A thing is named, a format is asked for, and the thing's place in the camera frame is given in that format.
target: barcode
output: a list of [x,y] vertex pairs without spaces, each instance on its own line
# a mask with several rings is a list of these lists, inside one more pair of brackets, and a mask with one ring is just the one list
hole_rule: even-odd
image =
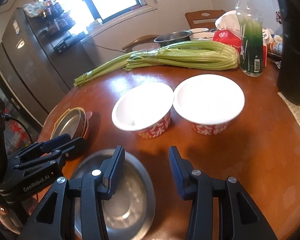
[[260,59],[254,60],[254,71],[259,72],[260,71]]

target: refrigerator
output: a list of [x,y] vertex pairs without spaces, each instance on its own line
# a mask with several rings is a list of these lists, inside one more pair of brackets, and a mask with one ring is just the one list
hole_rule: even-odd
[[30,18],[17,8],[0,44],[0,89],[37,132],[74,79],[95,68],[80,42],[58,54],[54,47],[70,33],[51,36],[46,29],[40,17]]

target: metal screw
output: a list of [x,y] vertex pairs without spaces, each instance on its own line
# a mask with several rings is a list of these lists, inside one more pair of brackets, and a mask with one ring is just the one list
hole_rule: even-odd
[[59,184],[64,183],[65,181],[66,181],[66,178],[65,178],[65,177],[57,178],[57,182],[58,182]]
[[228,181],[229,181],[230,183],[233,183],[233,184],[234,184],[234,183],[237,182],[237,179],[236,179],[235,177],[232,177],[232,176],[231,176],[231,177],[228,178]]
[[91,172],[93,176],[99,176],[101,174],[101,170],[94,170]]
[[201,171],[199,170],[193,170],[191,171],[191,173],[194,175],[194,176],[199,176],[201,174]]
[[5,117],[3,113],[0,111],[0,126],[4,126]]

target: metal pot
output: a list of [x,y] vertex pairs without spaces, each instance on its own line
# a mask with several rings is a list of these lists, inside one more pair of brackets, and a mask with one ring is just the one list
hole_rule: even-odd
[[160,47],[164,47],[170,44],[182,42],[182,41],[189,41],[190,36],[193,33],[191,31],[181,31],[175,33],[168,33],[165,35],[161,35],[158,38],[154,39],[154,42],[157,42]]
[[[98,169],[114,150],[105,149],[90,155],[75,169],[71,179],[82,178]],[[102,208],[110,240],[140,240],[149,230],[155,210],[154,189],[148,172],[132,154],[125,152],[117,191],[111,200],[102,200]],[[74,228],[76,235],[82,239],[80,198],[75,202]]]

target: celery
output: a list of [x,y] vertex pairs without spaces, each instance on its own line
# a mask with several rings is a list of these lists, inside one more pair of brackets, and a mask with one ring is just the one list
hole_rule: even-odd
[[103,76],[105,74],[111,73],[115,70],[125,67],[127,65],[127,60],[129,59],[130,55],[133,53],[134,52],[124,54],[120,57],[108,61],[107,63],[104,63],[103,65],[95,68],[90,72],[83,74],[82,76],[74,80],[74,86],[75,87],[81,86],[97,77]]
[[237,67],[238,57],[235,48],[219,42],[184,41],[151,51],[133,51],[122,55],[78,77],[74,86],[120,68],[130,71],[140,67],[173,65],[206,70],[231,69]]

